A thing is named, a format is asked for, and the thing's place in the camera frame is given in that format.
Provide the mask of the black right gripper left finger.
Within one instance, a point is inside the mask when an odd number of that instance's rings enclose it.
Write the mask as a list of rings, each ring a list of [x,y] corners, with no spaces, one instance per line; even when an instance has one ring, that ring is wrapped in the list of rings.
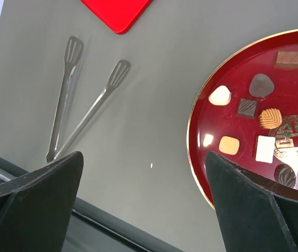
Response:
[[[0,184],[0,251],[61,251],[83,173],[73,152]]]

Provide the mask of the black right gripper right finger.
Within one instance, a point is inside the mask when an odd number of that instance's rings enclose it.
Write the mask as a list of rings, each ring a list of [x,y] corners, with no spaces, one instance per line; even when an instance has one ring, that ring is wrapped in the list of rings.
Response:
[[[226,251],[298,251],[298,190],[215,152],[205,169]]]

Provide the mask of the metal serving tongs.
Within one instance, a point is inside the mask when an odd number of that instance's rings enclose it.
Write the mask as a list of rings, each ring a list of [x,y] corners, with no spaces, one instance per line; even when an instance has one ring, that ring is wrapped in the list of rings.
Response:
[[[84,42],[76,36],[70,36],[64,53],[64,74],[50,135],[48,152],[46,154],[47,163],[58,160],[65,154],[103,103],[122,84],[131,68],[131,63],[125,59],[117,62],[102,93],[75,127],[72,134],[62,143],[63,130],[70,111],[75,85],[77,83],[76,77],[79,72],[79,63],[83,52]]]

